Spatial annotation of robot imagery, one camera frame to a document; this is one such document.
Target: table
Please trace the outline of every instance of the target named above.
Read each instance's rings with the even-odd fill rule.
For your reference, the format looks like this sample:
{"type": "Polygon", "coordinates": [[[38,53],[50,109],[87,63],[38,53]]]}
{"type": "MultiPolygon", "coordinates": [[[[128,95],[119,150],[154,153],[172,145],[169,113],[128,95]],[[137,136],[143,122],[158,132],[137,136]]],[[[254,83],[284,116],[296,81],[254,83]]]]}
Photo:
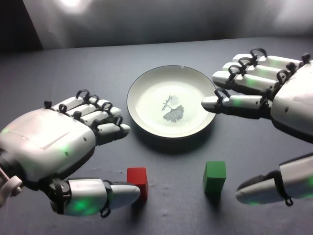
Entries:
{"type": "Polygon", "coordinates": [[[247,206],[235,199],[237,186],[278,169],[285,160],[311,152],[312,145],[275,129],[269,120],[218,115],[197,139],[166,148],[148,137],[127,112],[131,84],[164,65],[194,68],[210,78],[238,53],[263,47],[269,55],[300,59],[312,39],[249,38],[220,41],[46,50],[0,56],[0,129],[18,116],[89,89],[123,110],[133,131],[98,147],[72,176],[125,181],[128,167],[144,166],[149,199],[106,219],[55,214],[42,192],[24,189],[0,210],[1,235],[289,235],[312,234],[313,201],[247,206]],[[227,180],[218,205],[203,193],[205,162],[225,161],[227,180]]]}

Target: red cube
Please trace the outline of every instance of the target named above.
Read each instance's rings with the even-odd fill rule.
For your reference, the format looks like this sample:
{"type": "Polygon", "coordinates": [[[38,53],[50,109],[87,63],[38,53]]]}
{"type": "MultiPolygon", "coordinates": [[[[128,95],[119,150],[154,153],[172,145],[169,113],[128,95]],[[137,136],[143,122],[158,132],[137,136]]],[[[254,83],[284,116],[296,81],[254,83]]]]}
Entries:
{"type": "Polygon", "coordinates": [[[148,199],[148,180],[146,168],[132,167],[127,169],[127,182],[136,185],[140,189],[138,200],[146,201],[148,199]]]}

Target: white robotic hand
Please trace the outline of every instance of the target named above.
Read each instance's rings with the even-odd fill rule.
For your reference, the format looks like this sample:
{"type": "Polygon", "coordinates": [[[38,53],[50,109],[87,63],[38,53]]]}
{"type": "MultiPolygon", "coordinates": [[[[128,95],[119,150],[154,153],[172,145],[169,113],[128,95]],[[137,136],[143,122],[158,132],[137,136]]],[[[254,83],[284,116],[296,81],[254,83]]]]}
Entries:
{"type": "MultiPolygon", "coordinates": [[[[202,101],[205,110],[244,118],[267,118],[279,130],[313,143],[313,61],[268,56],[262,48],[239,54],[213,74],[222,87],[202,101]],[[224,89],[246,95],[230,95],[224,89]]],[[[245,204],[266,204],[313,197],[313,153],[280,164],[266,176],[241,184],[236,198],[245,204]]]]}
{"type": "Polygon", "coordinates": [[[92,155],[97,145],[127,136],[121,110],[87,90],[52,106],[20,116],[0,133],[0,207],[22,186],[43,191],[53,210],[74,216],[133,203],[138,187],[97,178],[68,179],[92,155]]]}

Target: green cube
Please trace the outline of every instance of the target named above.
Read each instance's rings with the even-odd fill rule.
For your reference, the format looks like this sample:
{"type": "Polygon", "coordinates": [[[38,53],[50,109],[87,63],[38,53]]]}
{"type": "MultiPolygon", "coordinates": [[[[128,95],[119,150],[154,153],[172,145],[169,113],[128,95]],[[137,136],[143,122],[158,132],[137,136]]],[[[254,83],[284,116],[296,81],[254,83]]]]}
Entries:
{"type": "Polygon", "coordinates": [[[203,174],[204,193],[220,194],[226,180],[225,162],[207,162],[203,174]]]}

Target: round ceramic plate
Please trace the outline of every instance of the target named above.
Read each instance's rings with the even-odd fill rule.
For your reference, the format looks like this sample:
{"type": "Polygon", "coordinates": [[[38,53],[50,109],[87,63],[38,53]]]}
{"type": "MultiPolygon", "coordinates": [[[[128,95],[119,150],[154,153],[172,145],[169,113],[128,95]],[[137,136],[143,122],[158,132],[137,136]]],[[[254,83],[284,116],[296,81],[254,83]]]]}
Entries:
{"type": "Polygon", "coordinates": [[[144,130],[181,138],[205,128],[214,118],[201,106],[215,87],[202,73],[184,66],[163,66],[141,75],[131,86],[127,108],[144,130]]]}

